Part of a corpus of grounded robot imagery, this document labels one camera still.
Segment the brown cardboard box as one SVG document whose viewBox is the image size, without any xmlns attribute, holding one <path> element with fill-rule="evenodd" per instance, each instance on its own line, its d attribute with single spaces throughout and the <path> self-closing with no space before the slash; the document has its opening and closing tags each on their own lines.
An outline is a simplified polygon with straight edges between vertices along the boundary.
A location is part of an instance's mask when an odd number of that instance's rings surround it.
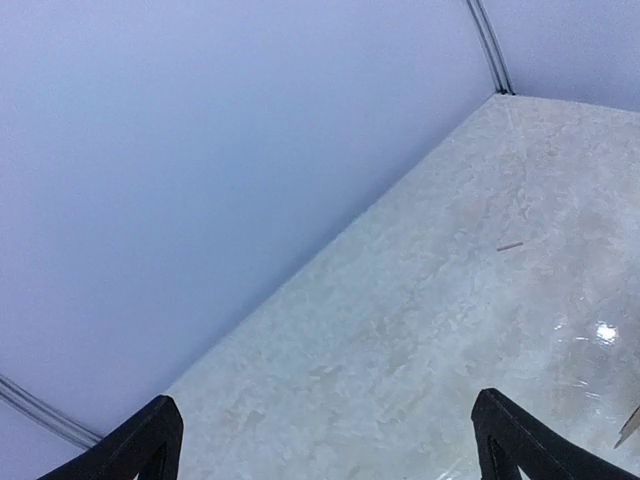
<svg viewBox="0 0 640 480">
<path fill-rule="evenodd" d="M 630 417 L 625 421 L 624 425 L 619 431 L 619 439 L 614 445 L 617 449 L 620 447 L 636 430 L 640 425 L 640 405 L 638 405 Z"/>
</svg>

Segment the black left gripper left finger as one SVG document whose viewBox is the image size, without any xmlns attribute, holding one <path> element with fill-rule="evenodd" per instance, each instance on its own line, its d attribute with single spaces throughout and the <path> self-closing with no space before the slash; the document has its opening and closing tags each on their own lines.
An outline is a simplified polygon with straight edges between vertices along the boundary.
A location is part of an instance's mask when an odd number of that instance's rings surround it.
<svg viewBox="0 0 640 480">
<path fill-rule="evenodd" d="M 184 423 L 174 399 L 159 395 L 88 451 L 45 480 L 176 480 Z"/>
</svg>

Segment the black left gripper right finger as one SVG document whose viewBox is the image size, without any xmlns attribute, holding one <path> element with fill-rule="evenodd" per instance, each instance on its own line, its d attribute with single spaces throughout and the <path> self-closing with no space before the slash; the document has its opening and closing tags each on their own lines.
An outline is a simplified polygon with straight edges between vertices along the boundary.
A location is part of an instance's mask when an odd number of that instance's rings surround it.
<svg viewBox="0 0 640 480">
<path fill-rule="evenodd" d="M 495 388 L 480 391 L 471 420 L 483 480 L 636 477 L 569 442 Z"/>
</svg>

